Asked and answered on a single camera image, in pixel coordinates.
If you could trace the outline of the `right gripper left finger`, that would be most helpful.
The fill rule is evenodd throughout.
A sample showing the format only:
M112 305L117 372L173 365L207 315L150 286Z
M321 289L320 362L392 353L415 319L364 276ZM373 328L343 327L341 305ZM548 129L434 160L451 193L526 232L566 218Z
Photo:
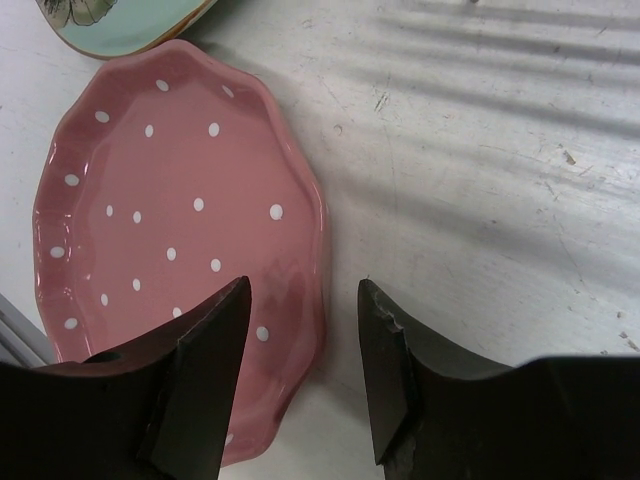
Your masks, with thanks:
M214 479L248 334L240 277L82 362L1 367L5 479Z

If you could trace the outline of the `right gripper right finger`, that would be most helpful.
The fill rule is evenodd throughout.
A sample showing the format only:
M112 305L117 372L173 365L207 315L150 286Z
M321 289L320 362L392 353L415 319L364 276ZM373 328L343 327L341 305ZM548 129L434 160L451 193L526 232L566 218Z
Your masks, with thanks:
M510 367L447 339L373 281L358 328L374 458L388 479L635 479L639 360Z

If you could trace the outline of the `pink dotted plate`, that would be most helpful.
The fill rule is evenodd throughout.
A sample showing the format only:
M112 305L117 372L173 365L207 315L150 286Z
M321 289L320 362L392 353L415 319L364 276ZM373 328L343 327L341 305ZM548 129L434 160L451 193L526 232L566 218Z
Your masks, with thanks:
M35 295L82 361L251 284L222 462L261 455L325 340L328 212L256 77L184 40L105 63L59 122L33 207Z

